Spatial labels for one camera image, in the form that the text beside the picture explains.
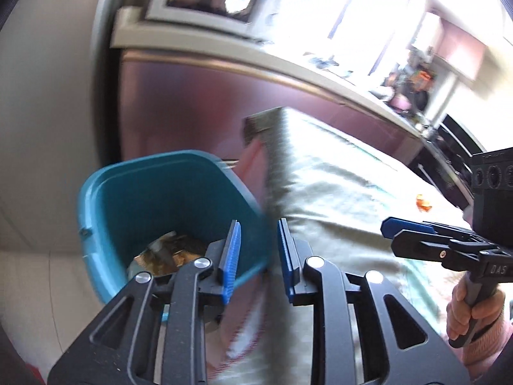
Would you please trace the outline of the person's right hand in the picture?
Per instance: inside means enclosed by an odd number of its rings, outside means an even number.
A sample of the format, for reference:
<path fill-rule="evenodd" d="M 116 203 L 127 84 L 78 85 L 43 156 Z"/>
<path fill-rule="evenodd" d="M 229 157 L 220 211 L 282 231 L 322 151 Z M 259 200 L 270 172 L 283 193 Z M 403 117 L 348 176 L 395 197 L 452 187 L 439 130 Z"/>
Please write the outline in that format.
<path fill-rule="evenodd" d="M 479 333 L 494 324 L 503 312 L 505 294 L 500 289 L 474 306 L 469 306 L 465 302 L 466 296 L 466 276 L 463 276 L 453 288 L 451 301 L 446 308 L 446 332 L 448 338 L 453 341 L 468 333 L 471 320 L 476 321 L 475 332 Z"/>

